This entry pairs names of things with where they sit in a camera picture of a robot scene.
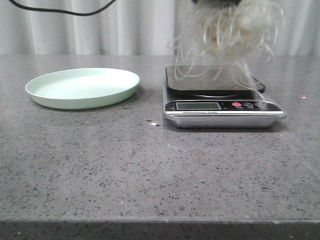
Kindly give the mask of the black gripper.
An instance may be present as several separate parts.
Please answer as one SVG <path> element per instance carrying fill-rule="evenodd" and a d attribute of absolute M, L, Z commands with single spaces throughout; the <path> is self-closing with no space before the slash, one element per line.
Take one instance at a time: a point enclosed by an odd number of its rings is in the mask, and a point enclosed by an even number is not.
<path fill-rule="evenodd" d="M 241 0 L 192 0 L 195 5 L 238 6 Z"/>

